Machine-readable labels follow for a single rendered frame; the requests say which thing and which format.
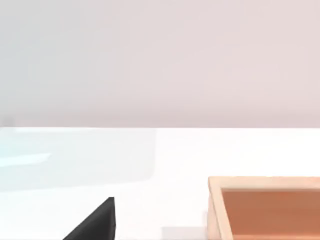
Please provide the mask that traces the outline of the shallow salmon-coloured box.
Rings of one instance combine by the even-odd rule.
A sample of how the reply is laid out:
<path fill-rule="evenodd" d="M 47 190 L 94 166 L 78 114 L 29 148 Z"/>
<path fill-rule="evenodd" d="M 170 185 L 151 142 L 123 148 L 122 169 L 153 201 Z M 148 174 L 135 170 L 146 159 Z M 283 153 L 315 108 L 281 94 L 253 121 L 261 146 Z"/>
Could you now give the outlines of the shallow salmon-coloured box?
<path fill-rule="evenodd" d="M 320 177 L 210 176 L 208 240 L 320 240 Z"/>

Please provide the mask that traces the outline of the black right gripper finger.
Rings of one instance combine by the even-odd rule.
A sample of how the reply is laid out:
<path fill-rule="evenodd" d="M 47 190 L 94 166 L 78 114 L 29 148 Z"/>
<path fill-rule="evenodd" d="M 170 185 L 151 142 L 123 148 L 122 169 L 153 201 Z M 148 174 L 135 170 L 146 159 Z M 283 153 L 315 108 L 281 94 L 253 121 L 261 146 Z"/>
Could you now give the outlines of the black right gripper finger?
<path fill-rule="evenodd" d="M 115 198 L 108 197 L 62 240 L 115 240 Z"/>

